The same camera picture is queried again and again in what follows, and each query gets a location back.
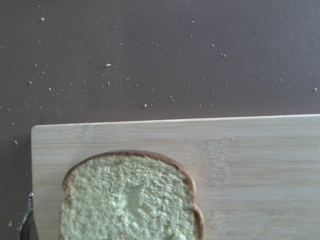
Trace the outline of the bread slice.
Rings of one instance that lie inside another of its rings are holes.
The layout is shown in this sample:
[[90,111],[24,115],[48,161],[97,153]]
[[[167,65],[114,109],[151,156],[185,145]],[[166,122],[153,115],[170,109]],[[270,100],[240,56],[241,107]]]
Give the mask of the bread slice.
[[65,174],[61,240],[202,240],[204,218],[196,185],[164,155],[141,150],[105,152]]

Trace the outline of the wooden cutting board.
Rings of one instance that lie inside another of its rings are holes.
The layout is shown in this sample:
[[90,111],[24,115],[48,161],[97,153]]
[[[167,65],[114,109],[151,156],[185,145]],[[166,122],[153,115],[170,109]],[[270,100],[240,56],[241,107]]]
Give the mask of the wooden cutting board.
[[309,114],[34,126],[39,239],[59,237],[66,172],[118,150],[156,152],[184,166],[196,184],[208,240],[320,237],[320,117]]

